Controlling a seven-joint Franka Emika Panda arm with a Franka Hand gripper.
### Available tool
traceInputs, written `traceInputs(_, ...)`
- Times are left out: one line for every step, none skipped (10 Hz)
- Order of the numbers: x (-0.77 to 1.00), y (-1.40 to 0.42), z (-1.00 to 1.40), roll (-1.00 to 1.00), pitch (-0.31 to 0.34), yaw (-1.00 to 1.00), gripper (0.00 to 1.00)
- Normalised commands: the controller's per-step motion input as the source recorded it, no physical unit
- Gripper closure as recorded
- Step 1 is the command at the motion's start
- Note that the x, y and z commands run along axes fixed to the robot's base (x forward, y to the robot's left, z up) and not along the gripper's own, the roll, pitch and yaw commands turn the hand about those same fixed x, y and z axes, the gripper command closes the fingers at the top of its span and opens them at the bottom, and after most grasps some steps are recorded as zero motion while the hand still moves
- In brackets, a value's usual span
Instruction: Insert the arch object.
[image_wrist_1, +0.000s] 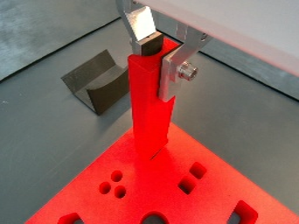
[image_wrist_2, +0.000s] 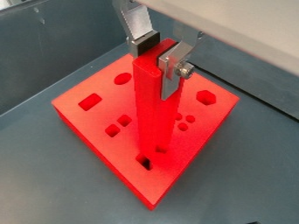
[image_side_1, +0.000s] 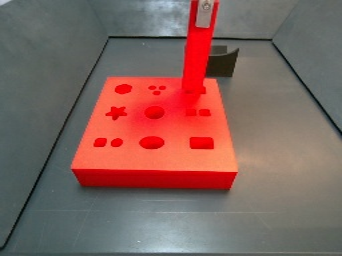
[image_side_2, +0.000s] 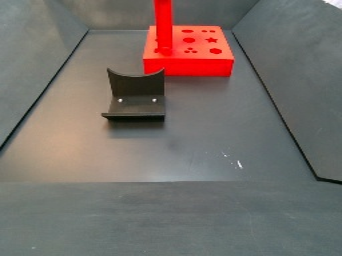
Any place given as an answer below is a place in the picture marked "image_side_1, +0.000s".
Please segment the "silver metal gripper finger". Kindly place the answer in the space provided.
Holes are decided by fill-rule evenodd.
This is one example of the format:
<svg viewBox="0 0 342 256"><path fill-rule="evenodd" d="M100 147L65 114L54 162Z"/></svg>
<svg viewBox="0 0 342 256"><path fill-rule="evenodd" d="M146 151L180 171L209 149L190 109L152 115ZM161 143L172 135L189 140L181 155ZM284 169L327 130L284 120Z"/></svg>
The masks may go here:
<svg viewBox="0 0 342 256"><path fill-rule="evenodd" d="M194 26L208 28L210 23L210 15L213 10L213 0L198 0L194 18Z"/></svg>

